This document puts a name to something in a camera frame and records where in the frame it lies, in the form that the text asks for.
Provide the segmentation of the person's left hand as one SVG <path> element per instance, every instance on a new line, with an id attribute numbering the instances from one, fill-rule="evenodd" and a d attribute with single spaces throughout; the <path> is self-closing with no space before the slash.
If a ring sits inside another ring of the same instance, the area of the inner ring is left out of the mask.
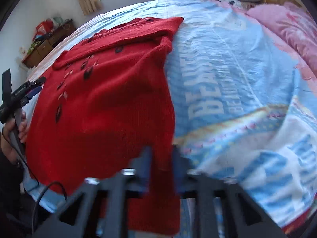
<path id="1" fill-rule="evenodd" d="M 1 132 L 1 151 L 10 163 L 16 164 L 18 161 L 18 154 L 15 148 L 12 146 L 12 135 L 16 127 L 16 121 L 14 118 L 9 119 L 3 126 Z M 27 125 L 26 113 L 22 111 L 21 123 L 18 127 L 18 138 L 21 143 L 24 143 L 27 139 L 29 127 Z"/>

